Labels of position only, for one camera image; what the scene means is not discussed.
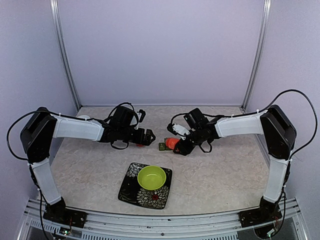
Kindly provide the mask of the red pill bottle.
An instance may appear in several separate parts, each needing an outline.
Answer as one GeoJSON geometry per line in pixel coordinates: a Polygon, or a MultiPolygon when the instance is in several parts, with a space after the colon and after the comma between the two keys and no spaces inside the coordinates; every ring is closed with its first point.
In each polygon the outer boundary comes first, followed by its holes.
{"type": "Polygon", "coordinates": [[[174,150],[176,147],[176,144],[180,141],[179,138],[174,138],[174,137],[168,137],[165,140],[165,145],[167,148],[170,150],[174,150]]]}

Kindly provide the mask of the green pill organizer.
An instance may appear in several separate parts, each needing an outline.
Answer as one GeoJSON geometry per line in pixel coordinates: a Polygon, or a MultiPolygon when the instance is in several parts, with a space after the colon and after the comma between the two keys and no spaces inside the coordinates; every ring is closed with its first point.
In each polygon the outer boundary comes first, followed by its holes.
{"type": "Polygon", "coordinates": [[[159,151],[172,151],[172,149],[167,146],[167,139],[169,139],[169,138],[165,137],[162,142],[158,143],[158,150],[159,151]]]}

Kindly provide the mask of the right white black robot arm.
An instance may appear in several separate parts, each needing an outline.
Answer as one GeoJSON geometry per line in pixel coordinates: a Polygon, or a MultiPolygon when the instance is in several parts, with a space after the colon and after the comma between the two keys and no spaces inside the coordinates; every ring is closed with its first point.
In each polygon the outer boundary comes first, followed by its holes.
{"type": "Polygon", "coordinates": [[[308,146],[309,140],[299,148],[295,147],[297,130],[284,111],[271,101],[262,110],[236,115],[210,115],[199,108],[189,112],[176,114],[170,120],[167,130],[180,139],[171,146],[175,154],[188,156],[195,148],[204,154],[210,154],[215,148],[214,141],[226,138],[239,138],[246,135],[261,136],[267,152],[268,166],[262,168],[262,178],[266,180],[265,188],[260,183],[237,187],[229,185],[218,198],[224,205],[231,203],[231,208],[256,208],[256,218],[266,222],[278,208],[285,186],[288,181],[293,156],[308,146]]]}

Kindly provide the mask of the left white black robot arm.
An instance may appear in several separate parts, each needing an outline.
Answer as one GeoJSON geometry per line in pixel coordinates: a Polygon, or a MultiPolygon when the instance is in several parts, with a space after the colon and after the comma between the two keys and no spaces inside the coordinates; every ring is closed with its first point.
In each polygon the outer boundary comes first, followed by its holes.
{"type": "Polygon", "coordinates": [[[13,157],[26,161],[39,194],[50,214],[63,223],[70,218],[70,211],[59,192],[51,170],[52,146],[64,139],[78,139],[109,144],[120,150],[115,143],[120,141],[127,148],[129,144],[149,146],[156,139],[151,129],[139,125],[145,118],[145,111],[128,108],[128,103],[116,106],[105,119],[88,115],[69,116],[55,113],[46,107],[39,107],[11,124],[6,133],[6,144],[13,157]],[[20,132],[20,142],[25,153],[18,156],[12,149],[10,134],[14,126],[29,118],[20,132]]]}

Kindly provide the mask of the lime green bowl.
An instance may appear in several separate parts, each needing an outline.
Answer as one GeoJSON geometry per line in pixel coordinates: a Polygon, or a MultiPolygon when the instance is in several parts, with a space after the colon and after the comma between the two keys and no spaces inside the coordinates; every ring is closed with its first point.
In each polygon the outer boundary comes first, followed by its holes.
{"type": "Polygon", "coordinates": [[[155,165],[142,168],[137,175],[138,184],[145,190],[154,191],[161,188],[167,180],[165,171],[155,165]]]}

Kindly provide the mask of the black floral square plate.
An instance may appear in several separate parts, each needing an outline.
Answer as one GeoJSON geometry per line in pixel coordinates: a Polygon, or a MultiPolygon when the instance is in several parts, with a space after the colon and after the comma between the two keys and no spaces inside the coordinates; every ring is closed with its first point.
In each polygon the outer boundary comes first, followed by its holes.
{"type": "Polygon", "coordinates": [[[143,208],[162,210],[167,204],[173,171],[155,165],[133,162],[118,192],[120,201],[143,208]]]}

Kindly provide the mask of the white ceramic bowl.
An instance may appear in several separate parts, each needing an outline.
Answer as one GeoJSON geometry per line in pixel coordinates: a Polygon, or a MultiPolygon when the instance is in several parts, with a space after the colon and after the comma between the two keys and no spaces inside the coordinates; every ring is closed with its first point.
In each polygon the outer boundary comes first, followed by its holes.
{"type": "Polygon", "coordinates": [[[88,119],[91,118],[91,117],[88,116],[88,115],[79,115],[79,116],[77,116],[77,117],[80,118],[80,119],[86,119],[86,120],[88,120],[88,119]]]}

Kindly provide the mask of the front aluminium rail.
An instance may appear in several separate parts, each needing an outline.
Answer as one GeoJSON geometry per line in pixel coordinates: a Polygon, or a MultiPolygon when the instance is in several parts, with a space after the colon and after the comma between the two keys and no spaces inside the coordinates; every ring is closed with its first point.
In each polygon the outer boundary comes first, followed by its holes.
{"type": "Polygon", "coordinates": [[[39,200],[29,200],[23,214],[21,235],[30,228],[66,240],[246,240],[271,222],[242,226],[239,211],[196,215],[129,215],[88,211],[83,227],[40,219],[39,200]]]}

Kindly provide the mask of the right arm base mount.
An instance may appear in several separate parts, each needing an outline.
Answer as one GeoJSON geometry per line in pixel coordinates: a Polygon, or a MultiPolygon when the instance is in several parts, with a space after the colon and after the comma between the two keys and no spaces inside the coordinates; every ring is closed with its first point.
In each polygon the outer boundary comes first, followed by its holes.
{"type": "Polygon", "coordinates": [[[281,219],[283,215],[280,207],[273,205],[240,211],[238,216],[241,227],[245,228],[281,219]]]}

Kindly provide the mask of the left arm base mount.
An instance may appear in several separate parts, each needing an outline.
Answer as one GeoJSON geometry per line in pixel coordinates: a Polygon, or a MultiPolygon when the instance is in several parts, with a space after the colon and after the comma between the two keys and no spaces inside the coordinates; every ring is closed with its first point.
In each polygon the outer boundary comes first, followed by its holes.
{"type": "Polygon", "coordinates": [[[58,224],[68,225],[69,227],[83,228],[87,219],[87,213],[69,208],[46,208],[43,218],[58,224]]]}

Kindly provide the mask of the right aluminium frame post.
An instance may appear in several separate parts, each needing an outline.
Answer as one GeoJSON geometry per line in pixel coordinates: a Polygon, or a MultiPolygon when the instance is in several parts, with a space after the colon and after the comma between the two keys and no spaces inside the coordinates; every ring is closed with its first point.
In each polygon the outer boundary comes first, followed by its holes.
{"type": "Polygon", "coordinates": [[[259,28],[258,40],[257,40],[257,47],[255,50],[253,64],[252,64],[252,68],[251,68],[250,75],[249,75],[249,82],[248,82],[246,92],[244,95],[244,99],[243,99],[242,105],[241,105],[241,108],[243,111],[247,110],[249,102],[250,102],[250,98],[253,94],[254,85],[256,82],[261,58],[263,55],[264,43],[265,43],[265,38],[267,35],[267,28],[268,28],[269,16],[270,16],[270,11],[271,11],[271,5],[272,5],[271,0],[265,0],[263,2],[263,11],[262,11],[261,23],[260,23],[260,28],[259,28]]]}

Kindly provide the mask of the aluminium frame post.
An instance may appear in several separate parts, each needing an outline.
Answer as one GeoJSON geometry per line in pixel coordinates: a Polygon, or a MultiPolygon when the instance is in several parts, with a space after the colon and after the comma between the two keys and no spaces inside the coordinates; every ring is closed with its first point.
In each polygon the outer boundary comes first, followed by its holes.
{"type": "Polygon", "coordinates": [[[55,33],[57,37],[57,43],[59,47],[60,56],[62,59],[62,64],[64,68],[64,72],[67,79],[67,84],[71,93],[71,97],[75,106],[75,109],[79,111],[82,107],[81,101],[78,95],[78,91],[76,88],[76,84],[73,79],[70,62],[68,59],[67,49],[64,41],[64,35],[63,35],[63,28],[60,18],[60,11],[59,11],[59,1],[58,0],[50,0],[50,8],[51,8],[51,14],[52,19],[54,23],[55,33]]]}
{"type": "Polygon", "coordinates": [[[249,102],[250,102],[250,98],[253,94],[254,85],[256,82],[261,58],[263,55],[264,43],[265,43],[265,38],[267,35],[267,28],[268,28],[269,16],[270,16],[270,11],[271,11],[271,5],[272,5],[271,0],[265,0],[263,2],[263,11],[262,11],[261,23],[260,23],[260,28],[259,28],[258,40],[257,40],[257,47],[255,50],[253,64],[252,64],[252,68],[251,68],[250,75],[249,75],[249,82],[248,82],[246,92],[244,95],[244,99],[243,99],[242,105],[241,105],[241,108],[243,111],[247,110],[249,102]]]}

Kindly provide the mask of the left aluminium frame post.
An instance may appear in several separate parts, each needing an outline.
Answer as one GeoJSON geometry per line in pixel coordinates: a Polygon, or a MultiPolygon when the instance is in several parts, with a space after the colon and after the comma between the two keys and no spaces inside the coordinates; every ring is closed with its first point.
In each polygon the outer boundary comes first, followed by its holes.
{"type": "Polygon", "coordinates": [[[67,79],[67,84],[71,93],[71,97],[75,106],[75,109],[79,111],[82,107],[81,101],[78,95],[78,91],[76,88],[76,84],[73,79],[70,62],[68,59],[67,49],[64,41],[64,35],[63,35],[63,28],[60,18],[60,11],[59,11],[59,1],[58,0],[50,0],[50,8],[51,8],[51,14],[52,19],[54,23],[55,33],[57,37],[57,43],[59,47],[60,56],[62,59],[62,64],[64,68],[64,72],[67,79]]]}

